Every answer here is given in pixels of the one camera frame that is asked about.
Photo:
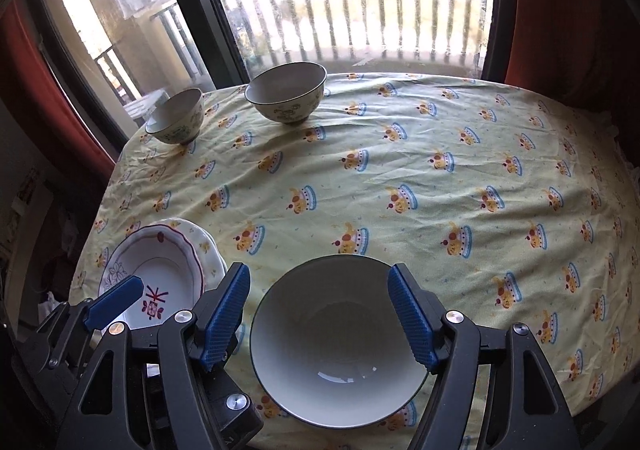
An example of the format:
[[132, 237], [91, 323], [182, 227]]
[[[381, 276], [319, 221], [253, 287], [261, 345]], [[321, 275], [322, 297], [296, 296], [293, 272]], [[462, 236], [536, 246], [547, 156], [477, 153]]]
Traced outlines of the white red-pattern scalloped dish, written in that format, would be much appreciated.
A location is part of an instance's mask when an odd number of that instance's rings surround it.
[[190, 309], [204, 291], [204, 273], [193, 244], [168, 225], [146, 225], [129, 234], [111, 254], [99, 293], [129, 277], [140, 277], [142, 294], [116, 318], [130, 329], [163, 323]]

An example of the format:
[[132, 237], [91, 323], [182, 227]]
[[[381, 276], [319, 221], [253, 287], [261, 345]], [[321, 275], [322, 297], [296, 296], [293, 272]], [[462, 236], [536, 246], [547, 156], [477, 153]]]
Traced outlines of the floral ceramic bowl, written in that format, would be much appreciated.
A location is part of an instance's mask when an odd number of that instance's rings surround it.
[[259, 114], [279, 124], [297, 124], [319, 106], [326, 85], [326, 68], [312, 62], [274, 66], [256, 76], [244, 96]]
[[203, 92], [190, 88], [158, 104], [144, 131], [165, 144], [187, 144], [198, 136], [203, 121]]
[[426, 370], [388, 296], [389, 272], [373, 258], [331, 255], [271, 285], [254, 314], [250, 358], [281, 409], [349, 430], [382, 421], [420, 392]]

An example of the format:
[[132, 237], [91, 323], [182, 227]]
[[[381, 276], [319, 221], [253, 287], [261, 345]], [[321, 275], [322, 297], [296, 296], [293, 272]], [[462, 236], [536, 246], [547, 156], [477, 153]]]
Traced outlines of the white beaded yellow-flower plate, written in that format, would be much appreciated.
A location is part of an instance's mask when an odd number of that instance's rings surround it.
[[201, 262], [204, 274], [203, 288], [205, 291], [209, 291], [218, 286], [228, 271], [228, 265], [218, 251], [213, 236], [208, 231], [192, 221], [179, 217], [160, 219], [154, 222], [154, 225], [167, 225], [185, 236], [195, 247], [198, 260]]

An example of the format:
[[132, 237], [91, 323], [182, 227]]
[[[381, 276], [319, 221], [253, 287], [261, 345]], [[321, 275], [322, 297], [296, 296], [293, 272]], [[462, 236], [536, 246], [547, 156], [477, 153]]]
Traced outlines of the yellow printed tablecloth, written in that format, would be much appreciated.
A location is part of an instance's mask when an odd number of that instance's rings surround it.
[[311, 258], [403, 262], [476, 323], [530, 326], [583, 446], [637, 447], [639, 196], [599, 118], [489, 82], [338, 74], [301, 125], [263, 118], [242, 88], [204, 98], [195, 141], [125, 145], [70, 300], [144, 225], [181, 220], [250, 267], [255, 308]]

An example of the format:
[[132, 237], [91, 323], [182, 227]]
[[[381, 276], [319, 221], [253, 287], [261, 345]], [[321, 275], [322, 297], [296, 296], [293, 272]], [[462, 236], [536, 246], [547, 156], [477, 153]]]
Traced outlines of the white air conditioner unit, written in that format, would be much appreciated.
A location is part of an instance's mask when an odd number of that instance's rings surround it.
[[145, 121], [153, 113], [154, 108], [169, 98], [165, 89], [156, 89], [137, 98], [124, 106], [124, 110], [129, 117], [139, 126], [143, 126]]

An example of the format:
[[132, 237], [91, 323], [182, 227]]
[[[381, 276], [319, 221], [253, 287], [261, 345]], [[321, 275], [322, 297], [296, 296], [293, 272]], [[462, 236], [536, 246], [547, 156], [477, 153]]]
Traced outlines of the left red curtain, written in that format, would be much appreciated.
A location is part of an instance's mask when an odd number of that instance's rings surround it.
[[114, 162], [67, 102], [15, 0], [1, 15], [1, 100], [57, 170], [100, 185], [110, 179]]

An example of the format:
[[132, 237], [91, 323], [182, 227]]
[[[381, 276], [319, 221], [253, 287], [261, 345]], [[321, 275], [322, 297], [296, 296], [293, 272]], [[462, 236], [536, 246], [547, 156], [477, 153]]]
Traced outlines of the red curtain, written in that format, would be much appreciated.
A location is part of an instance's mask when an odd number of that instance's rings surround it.
[[624, 0], [518, 0], [506, 82], [567, 103], [613, 94]]
[[67, 102], [15, 0], [1, 15], [1, 100], [57, 170], [100, 185], [110, 179], [114, 162]]

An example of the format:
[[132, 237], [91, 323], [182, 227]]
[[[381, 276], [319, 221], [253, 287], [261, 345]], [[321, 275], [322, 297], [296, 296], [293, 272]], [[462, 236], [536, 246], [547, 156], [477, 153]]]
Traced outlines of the right red curtain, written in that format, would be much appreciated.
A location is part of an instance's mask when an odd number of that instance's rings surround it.
[[506, 82], [567, 103], [613, 94], [624, 0], [518, 0]]

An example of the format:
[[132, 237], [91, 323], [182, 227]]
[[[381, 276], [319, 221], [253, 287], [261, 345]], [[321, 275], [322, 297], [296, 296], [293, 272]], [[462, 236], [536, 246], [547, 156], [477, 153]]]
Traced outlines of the balcony metal railing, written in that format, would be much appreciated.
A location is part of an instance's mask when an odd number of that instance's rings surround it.
[[[482, 72], [492, 0], [219, 0], [247, 74], [317, 62], [330, 72]], [[139, 16], [143, 42], [107, 32], [96, 17], [81, 36], [120, 103], [163, 89], [213, 88], [176, 0]]]

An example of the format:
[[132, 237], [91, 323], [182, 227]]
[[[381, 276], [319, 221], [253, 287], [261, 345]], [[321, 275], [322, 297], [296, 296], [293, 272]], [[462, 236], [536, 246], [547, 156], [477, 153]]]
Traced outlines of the black window frame post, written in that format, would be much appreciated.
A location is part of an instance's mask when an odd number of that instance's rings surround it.
[[250, 76], [220, 0], [177, 0], [198, 53], [217, 88], [248, 84]]

